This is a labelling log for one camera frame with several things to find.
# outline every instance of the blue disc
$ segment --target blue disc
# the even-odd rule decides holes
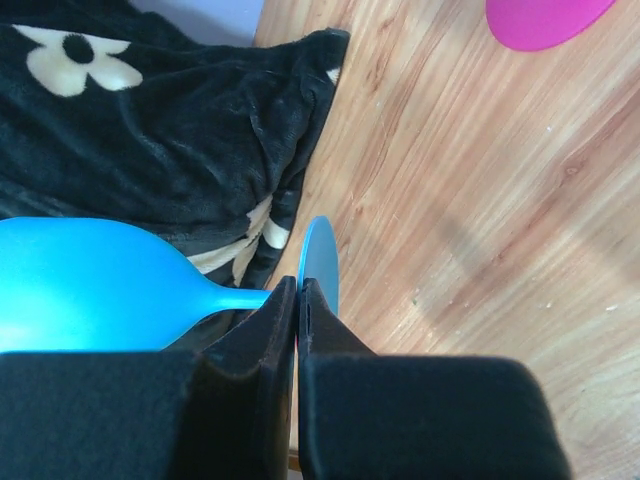
[[[340,302],[338,246],[331,222],[324,216],[313,219],[302,245],[298,268],[299,292],[302,292],[302,285],[307,278],[318,281],[329,309],[337,316]]]

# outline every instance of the wood grain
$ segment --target wood grain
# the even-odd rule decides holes
[[[585,479],[640,475],[638,18],[523,54],[480,0],[266,0],[256,36],[352,34],[275,278],[328,215],[342,320],[378,352],[521,360]]]

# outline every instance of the pink plate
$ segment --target pink plate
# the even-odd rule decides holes
[[[489,28],[500,43],[533,52],[575,37],[615,0],[487,0]]]

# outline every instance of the white flower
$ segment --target white flower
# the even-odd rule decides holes
[[[14,25],[14,28],[42,45],[27,55],[27,67],[34,78],[55,95],[80,95],[86,87],[87,75],[111,91],[142,83],[139,71],[111,56],[124,52],[129,42],[24,25]],[[82,37],[91,47],[93,58],[88,63],[78,63],[66,54],[64,41],[74,35]]]

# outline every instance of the blanket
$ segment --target blanket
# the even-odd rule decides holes
[[[126,0],[3,0],[0,219],[119,220],[221,285],[262,288],[347,44],[328,29],[203,46]],[[238,315],[203,319],[178,345],[202,348]]]

